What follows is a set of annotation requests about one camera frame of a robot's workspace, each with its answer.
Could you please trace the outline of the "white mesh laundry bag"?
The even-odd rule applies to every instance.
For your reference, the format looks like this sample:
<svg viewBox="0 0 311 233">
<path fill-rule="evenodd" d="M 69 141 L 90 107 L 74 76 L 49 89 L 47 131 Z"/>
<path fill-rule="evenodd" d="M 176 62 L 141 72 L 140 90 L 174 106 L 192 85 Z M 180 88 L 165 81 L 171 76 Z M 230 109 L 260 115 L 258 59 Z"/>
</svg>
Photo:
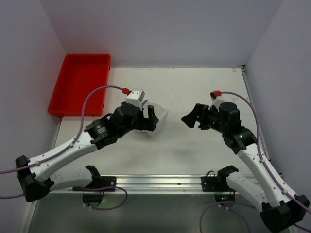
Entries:
<svg viewBox="0 0 311 233">
<path fill-rule="evenodd" d="M 164 125 L 166 123 L 169 110 L 166 109 L 166 108 L 163 108 L 159 104 L 149 102 L 148 100 L 144 100 L 142 102 L 142 107 L 143 107 L 143 113 L 144 113 L 144 117 L 145 118 L 148 117 L 148 109 L 147 109 L 147 107 L 149 105 L 153 106 L 154 112 L 155 112 L 155 116 L 158 119 L 158 123 L 156 124 L 156 127 L 155 127 L 155 129 L 153 131 L 144 130 L 144 132 L 147 133 L 150 137 L 154 137 L 156 134 L 158 134 L 164 128 Z"/>
</svg>

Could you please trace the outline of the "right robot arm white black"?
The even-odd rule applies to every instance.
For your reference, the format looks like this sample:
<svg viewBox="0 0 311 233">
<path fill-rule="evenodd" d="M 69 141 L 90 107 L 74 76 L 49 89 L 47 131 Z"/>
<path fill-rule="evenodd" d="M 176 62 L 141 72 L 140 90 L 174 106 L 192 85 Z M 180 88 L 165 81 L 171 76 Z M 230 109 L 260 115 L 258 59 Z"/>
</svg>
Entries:
<svg viewBox="0 0 311 233">
<path fill-rule="evenodd" d="M 218 171 L 219 185 L 246 198 L 260 212 L 270 232 L 279 233 L 304 218 L 310 204 L 308 198 L 296 194 L 267 157 L 258 152 L 257 139 L 242 125 L 236 104 L 223 102 L 218 107 L 196 104 L 181 120 L 190 128 L 199 122 L 201 130 L 213 129 L 221 133 L 225 144 L 247 165 L 259 185 L 248 181 L 234 166 Z"/>
</svg>

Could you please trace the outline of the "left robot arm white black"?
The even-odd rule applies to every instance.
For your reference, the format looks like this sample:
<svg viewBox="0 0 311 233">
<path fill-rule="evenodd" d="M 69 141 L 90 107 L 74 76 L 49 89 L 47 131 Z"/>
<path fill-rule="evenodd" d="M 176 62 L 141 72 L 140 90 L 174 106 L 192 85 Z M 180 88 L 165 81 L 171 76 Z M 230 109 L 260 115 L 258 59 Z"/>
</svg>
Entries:
<svg viewBox="0 0 311 233">
<path fill-rule="evenodd" d="M 123 102 L 113 113 L 93 121 L 70 141 L 36 157 L 15 160 L 17 178 L 27 202 L 39 200 L 50 192 L 72 187 L 75 191 L 98 191 L 104 181 L 95 166 L 72 173 L 60 170 L 78 158 L 114 144 L 132 130 L 150 131 L 160 122 L 159 110 Z"/>
</svg>

